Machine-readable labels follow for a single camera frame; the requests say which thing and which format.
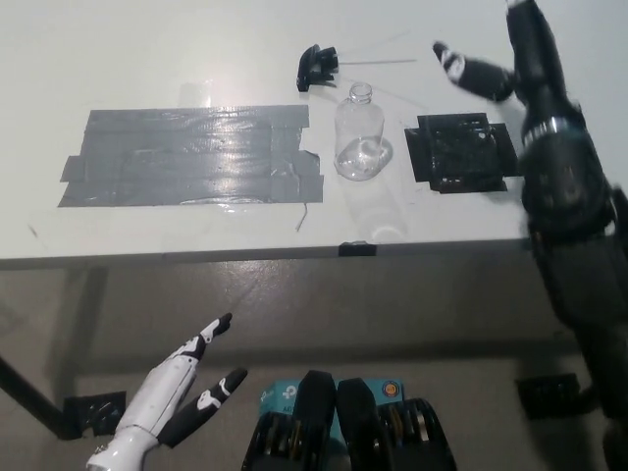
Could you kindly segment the white and black left hand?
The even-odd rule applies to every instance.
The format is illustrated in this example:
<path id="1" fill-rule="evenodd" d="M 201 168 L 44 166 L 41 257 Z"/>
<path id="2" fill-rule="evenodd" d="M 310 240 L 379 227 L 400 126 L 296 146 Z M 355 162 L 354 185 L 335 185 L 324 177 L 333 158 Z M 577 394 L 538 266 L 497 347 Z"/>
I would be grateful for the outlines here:
<path id="1" fill-rule="evenodd" d="M 188 404 L 183 400 L 196 379 L 207 346 L 230 328 L 232 319 L 231 313 L 215 319 L 154 367 L 116 431 L 139 432 L 152 444 L 173 448 L 209 421 L 244 381 L 246 369 L 234 369 Z"/>

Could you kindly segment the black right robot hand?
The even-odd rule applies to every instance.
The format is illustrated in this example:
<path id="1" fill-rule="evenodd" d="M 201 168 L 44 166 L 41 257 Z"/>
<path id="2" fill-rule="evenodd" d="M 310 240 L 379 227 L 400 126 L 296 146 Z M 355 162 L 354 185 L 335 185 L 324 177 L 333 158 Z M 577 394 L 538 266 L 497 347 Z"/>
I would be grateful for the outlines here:
<path id="1" fill-rule="evenodd" d="M 511 95 L 524 105 L 523 134 L 549 121 L 583 128 L 581 108 L 568 97 L 555 39 L 535 1 L 508 1 L 506 25 L 514 54 L 511 70 L 454 51 L 441 41 L 433 52 L 449 81 L 478 97 L 500 103 Z"/>

